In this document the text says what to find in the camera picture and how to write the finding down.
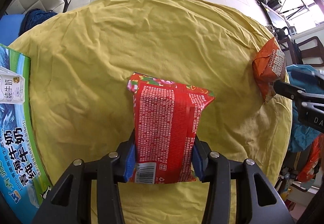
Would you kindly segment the red flowered tissue pack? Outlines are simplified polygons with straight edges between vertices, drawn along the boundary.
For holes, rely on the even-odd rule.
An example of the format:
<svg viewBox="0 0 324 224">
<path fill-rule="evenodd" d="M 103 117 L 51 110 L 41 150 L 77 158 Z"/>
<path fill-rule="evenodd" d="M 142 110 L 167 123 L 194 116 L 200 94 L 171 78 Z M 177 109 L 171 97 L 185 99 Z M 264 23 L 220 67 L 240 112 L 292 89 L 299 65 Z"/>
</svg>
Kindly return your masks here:
<svg viewBox="0 0 324 224">
<path fill-rule="evenodd" d="M 131 181 L 171 184 L 195 180 L 192 148 L 202 111 L 214 99 L 208 89 L 133 73 L 136 167 Z"/>
</svg>

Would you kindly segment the orange snack bag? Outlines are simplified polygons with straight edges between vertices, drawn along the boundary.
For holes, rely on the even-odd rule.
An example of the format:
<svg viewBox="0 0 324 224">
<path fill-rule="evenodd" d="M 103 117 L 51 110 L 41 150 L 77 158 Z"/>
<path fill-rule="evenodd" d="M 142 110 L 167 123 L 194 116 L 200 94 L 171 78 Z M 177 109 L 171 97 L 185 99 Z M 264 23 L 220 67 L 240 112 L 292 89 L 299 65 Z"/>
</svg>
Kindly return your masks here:
<svg viewBox="0 0 324 224">
<path fill-rule="evenodd" d="M 286 59 L 275 37 L 268 40 L 252 62 L 254 80 L 264 103 L 275 96 L 274 83 L 285 80 Z"/>
</svg>

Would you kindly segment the dark wooden chair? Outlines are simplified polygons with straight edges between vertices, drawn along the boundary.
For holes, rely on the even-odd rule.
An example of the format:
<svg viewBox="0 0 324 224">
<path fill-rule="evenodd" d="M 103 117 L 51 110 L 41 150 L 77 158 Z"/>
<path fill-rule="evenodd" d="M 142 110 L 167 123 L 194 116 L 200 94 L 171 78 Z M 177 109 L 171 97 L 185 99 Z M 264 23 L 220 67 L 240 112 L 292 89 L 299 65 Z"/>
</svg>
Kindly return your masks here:
<svg viewBox="0 0 324 224">
<path fill-rule="evenodd" d="M 288 65 L 308 64 L 314 68 L 323 68 L 323 44 L 317 36 L 296 43 L 290 36 L 279 40 Z"/>
</svg>

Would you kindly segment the red orange plastic bag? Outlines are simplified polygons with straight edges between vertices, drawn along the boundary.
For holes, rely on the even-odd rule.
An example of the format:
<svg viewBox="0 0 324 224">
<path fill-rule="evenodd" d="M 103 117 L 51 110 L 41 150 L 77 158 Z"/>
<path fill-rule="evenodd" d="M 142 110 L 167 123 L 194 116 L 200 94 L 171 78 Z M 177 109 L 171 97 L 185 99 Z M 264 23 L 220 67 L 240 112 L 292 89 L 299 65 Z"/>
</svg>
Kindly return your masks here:
<svg viewBox="0 0 324 224">
<path fill-rule="evenodd" d="M 323 133 L 319 134 L 311 145 L 308 161 L 297 176 L 299 182 L 308 182 L 316 175 L 315 167 L 320 166 L 320 160 L 322 158 L 322 141 Z"/>
</svg>

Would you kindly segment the open cardboard box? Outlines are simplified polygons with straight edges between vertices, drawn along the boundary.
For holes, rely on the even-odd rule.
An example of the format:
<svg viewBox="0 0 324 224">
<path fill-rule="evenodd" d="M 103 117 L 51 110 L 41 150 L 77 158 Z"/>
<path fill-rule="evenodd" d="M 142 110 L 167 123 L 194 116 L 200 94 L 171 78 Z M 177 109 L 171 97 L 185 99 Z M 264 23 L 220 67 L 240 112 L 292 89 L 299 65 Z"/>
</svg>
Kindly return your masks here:
<svg viewBox="0 0 324 224">
<path fill-rule="evenodd" d="M 1 223 L 31 223 L 52 188 L 32 128 L 30 64 L 1 45 Z"/>
</svg>

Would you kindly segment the yellow table cloth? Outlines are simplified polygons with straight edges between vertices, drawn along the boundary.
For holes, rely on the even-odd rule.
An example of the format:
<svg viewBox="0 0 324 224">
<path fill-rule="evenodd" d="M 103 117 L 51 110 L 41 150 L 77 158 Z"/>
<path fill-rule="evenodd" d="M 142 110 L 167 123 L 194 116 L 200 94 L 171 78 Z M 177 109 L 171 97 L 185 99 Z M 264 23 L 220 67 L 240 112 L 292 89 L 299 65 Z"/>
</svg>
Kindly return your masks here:
<svg viewBox="0 0 324 224">
<path fill-rule="evenodd" d="M 292 103 L 264 102 L 252 69 L 271 38 L 238 10 L 203 0 L 97 0 L 25 32 L 10 48 L 31 60 L 32 125 L 50 180 L 129 138 L 126 85 L 138 72 L 212 90 L 198 137 L 228 159 L 253 159 L 275 183 Z"/>
</svg>

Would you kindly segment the dark blue knitted cloth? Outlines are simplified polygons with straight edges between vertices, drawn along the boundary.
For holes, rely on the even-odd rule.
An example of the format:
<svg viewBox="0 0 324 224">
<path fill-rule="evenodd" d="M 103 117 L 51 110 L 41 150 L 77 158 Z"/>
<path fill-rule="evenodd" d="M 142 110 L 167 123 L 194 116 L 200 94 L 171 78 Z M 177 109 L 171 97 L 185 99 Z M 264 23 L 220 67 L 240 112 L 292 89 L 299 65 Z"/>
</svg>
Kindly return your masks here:
<svg viewBox="0 0 324 224">
<path fill-rule="evenodd" d="M 33 27 L 42 24 L 44 21 L 48 20 L 56 16 L 57 13 L 53 10 L 43 11 L 41 9 L 32 9 L 29 10 L 24 19 L 21 22 L 19 36 L 23 35 L 23 33 L 27 32 L 28 30 L 32 29 Z"/>
</svg>

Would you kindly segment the blue foam mat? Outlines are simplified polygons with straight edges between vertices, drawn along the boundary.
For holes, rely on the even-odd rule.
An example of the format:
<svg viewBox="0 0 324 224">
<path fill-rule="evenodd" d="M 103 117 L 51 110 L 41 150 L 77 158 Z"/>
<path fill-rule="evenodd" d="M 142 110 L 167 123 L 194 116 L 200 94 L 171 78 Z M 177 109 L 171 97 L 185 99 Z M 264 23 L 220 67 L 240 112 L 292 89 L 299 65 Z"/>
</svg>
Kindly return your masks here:
<svg viewBox="0 0 324 224">
<path fill-rule="evenodd" d="M 4 15 L 0 21 L 0 43 L 9 46 L 19 36 L 23 14 Z"/>
</svg>

